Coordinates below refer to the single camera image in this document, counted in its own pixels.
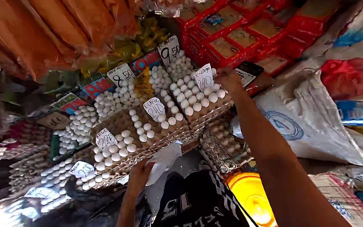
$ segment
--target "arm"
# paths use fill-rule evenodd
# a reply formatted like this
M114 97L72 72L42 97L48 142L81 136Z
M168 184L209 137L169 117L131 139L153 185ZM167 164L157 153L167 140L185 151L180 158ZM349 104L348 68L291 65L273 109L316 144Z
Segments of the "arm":
M139 193L144 189L149 178L149 173L151 173L155 164L154 162L150 162L145 166L147 161L148 159L145 159L131 169L127 190L121 202L120 215L116 227L134 227L135 203Z
M219 69L218 73L216 79L235 101L245 142L256 160L278 226L349 227L307 176L289 144L259 113L235 70Z

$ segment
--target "price sign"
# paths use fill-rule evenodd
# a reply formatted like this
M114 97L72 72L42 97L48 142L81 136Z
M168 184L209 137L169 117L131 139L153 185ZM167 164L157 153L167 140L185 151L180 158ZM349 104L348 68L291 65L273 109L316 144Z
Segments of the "price sign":
M117 144L117 140L107 128L104 128L96 135L96 144L100 150L107 151L110 146Z
M118 87L120 86L121 81L128 80L134 76L134 73L127 63L121 64L107 72L107 77L110 78L110 80L112 80Z
M88 173L94 171L95 168L91 164L78 161L68 172L76 177L86 177Z
M164 112L164 105L157 97L153 97L144 103L144 109L152 117L152 119L158 122L159 114L166 115Z
M53 197L57 194L51 188L46 187L33 187L28 190L28 192L23 197L30 197L30 198L47 198Z
M166 68L169 67L173 59L177 58L180 52L180 45L177 36L172 36L168 40L158 45L158 52Z
M211 65L208 63L196 72L197 86L201 91L206 87L214 87L214 80L212 78Z

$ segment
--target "yellow bucket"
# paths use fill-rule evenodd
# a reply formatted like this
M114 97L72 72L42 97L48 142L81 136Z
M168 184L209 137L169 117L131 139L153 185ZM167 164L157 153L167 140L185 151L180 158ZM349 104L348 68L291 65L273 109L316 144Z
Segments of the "yellow bucket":
M239 203L258 226L277 226L258 173L235 173L228 178L227 182ZM248 222L251 223L244 211L242 213Z

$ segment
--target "blue logo on sack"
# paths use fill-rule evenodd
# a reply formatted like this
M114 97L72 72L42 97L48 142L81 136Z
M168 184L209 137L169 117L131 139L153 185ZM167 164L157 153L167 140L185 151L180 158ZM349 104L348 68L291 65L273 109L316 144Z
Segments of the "blue logo on sack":
M263 114L285 140L298 140L303 137L302 128L285 114L276 111L263 112Z

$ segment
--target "hand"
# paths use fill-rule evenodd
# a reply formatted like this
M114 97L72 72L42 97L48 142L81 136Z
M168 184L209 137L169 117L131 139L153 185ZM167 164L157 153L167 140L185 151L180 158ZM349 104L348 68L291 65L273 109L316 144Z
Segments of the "hand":
M215 82L220 84L223 89L227 90L232 96L237 91L244 90L240 76L232 68L221 68L217 70L218 76L215 77Z
M149 159L142 160L131 169L127 187L129 196L136 198L144 189L145 184L148 182L149 173L151 173L151 170L155 164L154 162L150 162L147 166L145 166L148 160Z

